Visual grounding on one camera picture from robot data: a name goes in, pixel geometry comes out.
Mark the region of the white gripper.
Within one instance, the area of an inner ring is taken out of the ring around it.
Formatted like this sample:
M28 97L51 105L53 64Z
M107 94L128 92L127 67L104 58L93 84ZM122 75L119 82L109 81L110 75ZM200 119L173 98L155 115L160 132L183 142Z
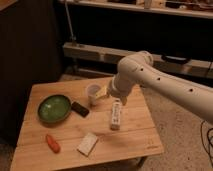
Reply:
M109 95L119 98L123 105L127 103L128 83L125 79L116 75L108 84L95 93L96 99L107 98Z

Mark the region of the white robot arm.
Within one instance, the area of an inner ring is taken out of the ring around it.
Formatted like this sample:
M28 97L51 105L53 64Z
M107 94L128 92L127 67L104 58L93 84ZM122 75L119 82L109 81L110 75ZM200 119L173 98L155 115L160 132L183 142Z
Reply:
M153 62L147 51L123 57L117 65L118 73L106 88L107 94L126 103L136 84L148 86L213 124L213 88L163 73L153 67Z

